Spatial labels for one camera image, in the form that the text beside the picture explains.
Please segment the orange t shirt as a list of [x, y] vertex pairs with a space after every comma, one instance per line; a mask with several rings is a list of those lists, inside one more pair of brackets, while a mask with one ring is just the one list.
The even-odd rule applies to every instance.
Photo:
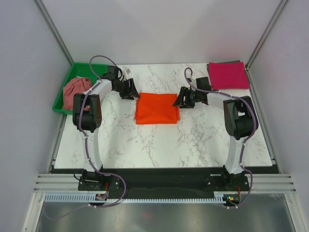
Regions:
[[136, 124], [177, 124], [180, 112], [177, 106], [173, 106], [176, 100], [175, 93], [140, 93], [136, 103]]

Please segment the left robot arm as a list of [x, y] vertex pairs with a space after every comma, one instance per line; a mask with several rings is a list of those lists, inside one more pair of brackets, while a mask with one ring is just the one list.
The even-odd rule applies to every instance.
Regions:
[[109, 174], [103, 172], [99, 154], [98, 130], [102, 123], [101, 101], [110, 92], [118, 92], [123, 100], [137, 100], [140, 94], [132, 78], [125, 79], [117, 66], [108, 66], [107, 72], [97, 76], [96, 83], [84, 93], [73, 97], [72, 121], [81, 133], [84, 149], [84, 169], [79, 179], [79, 191], [104, 190]]

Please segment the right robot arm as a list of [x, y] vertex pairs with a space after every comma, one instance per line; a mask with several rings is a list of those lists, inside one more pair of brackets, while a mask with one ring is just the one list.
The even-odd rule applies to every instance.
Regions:
[[201, 102], [223, 110], [225, 130], [230, 136], [228, 156], [221, 175], [207, 179], [207, 184], [214, 182], [216, 189], [249, 190], [250, 184], [245, 174], [250, 171], [244, 167], [243, 156], [246, 143], [258, 129], [251, 97], [235, 97], [213, 90], [208, 77], [197, 78], [196, 86], [193, 86], [192, 78], [186, 78], [186, 81], [190, 87], [181, 87], [173, 106], [194, 108], [196, 103]]

